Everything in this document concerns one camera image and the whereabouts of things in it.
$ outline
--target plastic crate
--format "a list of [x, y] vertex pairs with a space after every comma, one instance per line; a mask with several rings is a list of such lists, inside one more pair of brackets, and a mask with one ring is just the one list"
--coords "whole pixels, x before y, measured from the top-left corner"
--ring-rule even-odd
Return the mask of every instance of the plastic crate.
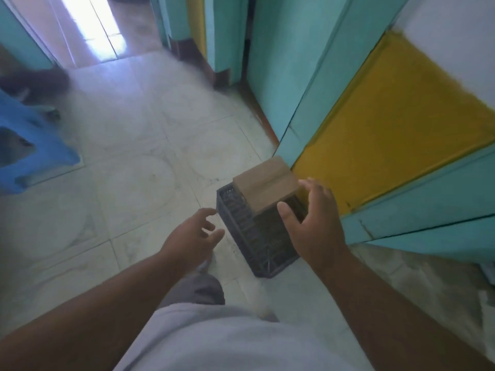
[[[285, 202], [299, 221], [305, 218], [306, 210], [295, 196]], [[217, 190], [217, 211], [256, 277], [270, 279], [299, 257], [276, 206], [253, 217], [229, 184]]]

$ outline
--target gray pants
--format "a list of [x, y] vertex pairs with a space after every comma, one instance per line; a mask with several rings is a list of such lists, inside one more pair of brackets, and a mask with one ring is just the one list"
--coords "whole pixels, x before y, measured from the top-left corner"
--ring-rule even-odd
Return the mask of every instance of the gray pants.
[[225, 305], [225, 298], [222, 286], [215, 277], [211, 274], [192, 272], [170, 289], [157, 310], [174, 303]]

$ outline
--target yellow wall panel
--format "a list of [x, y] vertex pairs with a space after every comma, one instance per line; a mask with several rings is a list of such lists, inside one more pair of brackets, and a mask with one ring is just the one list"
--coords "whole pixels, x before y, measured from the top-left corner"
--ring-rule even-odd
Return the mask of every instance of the yellow wall panel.
[[387, 32], [293, 171], [331, 187], [343, 215], [494, 140], [495, 113]]
[[204, 0], [186, 0], [191, 37], [206, 60], [207, 36], [204, 26]]

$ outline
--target blue stool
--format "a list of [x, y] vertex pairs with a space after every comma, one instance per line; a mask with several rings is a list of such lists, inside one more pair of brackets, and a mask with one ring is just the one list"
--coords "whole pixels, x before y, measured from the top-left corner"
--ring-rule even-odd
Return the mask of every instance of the blue stool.
[[31, 155], [0, 168], [0, 187], [21, 193], [26, 187], [22, 178], [58, 165], [75, 165], [78, 154], [65, 145], [54, 125], [40, 114], [0, 90], [0, 129], [14, 131], [36, 147]]

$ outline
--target brown cardboard box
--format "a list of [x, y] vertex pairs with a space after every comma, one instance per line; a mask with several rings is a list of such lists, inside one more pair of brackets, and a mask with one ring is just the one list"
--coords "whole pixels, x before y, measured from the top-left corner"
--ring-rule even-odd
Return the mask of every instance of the brown cardboard box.
[[258, 215], [283, 199], [294, 195], [298, 180], [280, 156], [272, 157], [234, 177], [233, 184], [253, 215]]

